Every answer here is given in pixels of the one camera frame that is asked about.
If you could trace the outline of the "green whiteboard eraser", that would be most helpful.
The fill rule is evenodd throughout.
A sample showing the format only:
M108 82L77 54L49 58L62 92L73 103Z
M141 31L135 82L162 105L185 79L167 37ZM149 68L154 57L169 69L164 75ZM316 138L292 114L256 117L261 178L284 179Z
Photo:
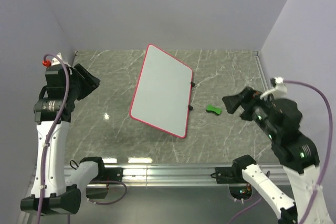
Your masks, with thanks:
M214 114L214 115L220 115L221 112L222 112L222 109L221 108L218 108L218 107L215 107L215 106L212 106L212 105L208 105L206 107L206 112L207 113L211 113L211 114Z

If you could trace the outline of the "red framed whiteboard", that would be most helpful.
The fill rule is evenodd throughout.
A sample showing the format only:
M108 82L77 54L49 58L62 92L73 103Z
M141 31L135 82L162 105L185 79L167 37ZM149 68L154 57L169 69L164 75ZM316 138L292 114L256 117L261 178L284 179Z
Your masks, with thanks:
M147 46L130 106L132 119L184 138L193 70L153 44Z

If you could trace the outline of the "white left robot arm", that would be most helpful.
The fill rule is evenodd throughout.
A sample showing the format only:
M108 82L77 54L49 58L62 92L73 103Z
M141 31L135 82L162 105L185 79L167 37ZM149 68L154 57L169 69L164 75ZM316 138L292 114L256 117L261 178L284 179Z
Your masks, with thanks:
M46 85L34 105L38 135L36 175L30 196L21 200L20 209L42 216L76 214L86 186L106 178L101 157L83 158L69 178L64 171L66 139L75 101L92 93L100 80L79 63L67 67L69 79L61 64L46 66Z

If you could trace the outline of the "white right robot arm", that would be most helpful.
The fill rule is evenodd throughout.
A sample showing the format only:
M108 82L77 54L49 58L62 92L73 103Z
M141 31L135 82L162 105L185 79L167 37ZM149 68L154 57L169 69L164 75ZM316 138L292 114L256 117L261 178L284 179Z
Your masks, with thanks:
M282 84L261 93L251 87L222 98L226 111L243 108L240 117L254 121L271 141L271 149L285 171L293 198L284 194L249 155L233 160L230 177L252 185L272 208L279 223L332 223L321 186L317 148L300 131L302 113L293 100L286 99Z

